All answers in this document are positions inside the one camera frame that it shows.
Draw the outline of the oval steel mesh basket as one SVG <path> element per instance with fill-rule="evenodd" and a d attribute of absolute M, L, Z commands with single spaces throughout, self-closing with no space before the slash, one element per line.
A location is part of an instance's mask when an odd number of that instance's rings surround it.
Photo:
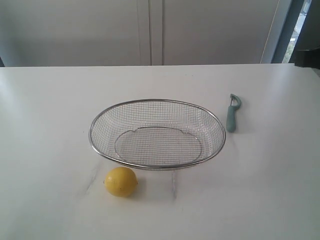
<path fill-rule="evenodd" d="M 117 103 L 99 113 L 88 138 L 100 156 L 121 165 L 155 171 L 193 167 L 224 147 L 226 130 L 209 110 L 169 99 Z"/>

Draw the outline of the teal handled peeler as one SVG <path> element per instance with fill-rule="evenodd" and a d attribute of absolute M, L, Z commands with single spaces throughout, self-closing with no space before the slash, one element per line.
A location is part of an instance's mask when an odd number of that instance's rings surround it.
<path fill-rule="evenodd" d="M 230 94 L 230 106 L 227 109 L 227 118 L 226 118 L 226 130 L 229 133 L 233 133 L 236 130 L 236 111 L 242 106 L 241 99 L 234 95 Z"/>

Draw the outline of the yellow lemon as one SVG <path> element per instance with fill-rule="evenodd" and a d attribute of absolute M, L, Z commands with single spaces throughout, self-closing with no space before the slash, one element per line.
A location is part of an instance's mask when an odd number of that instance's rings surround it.
<path fill-rule="evenodd" d="M 104 179 L 106 190 L 115 197 L 129 197 L 136 189 L 138 179 L 133 170 L 116 167 L 108 172 Z"/>

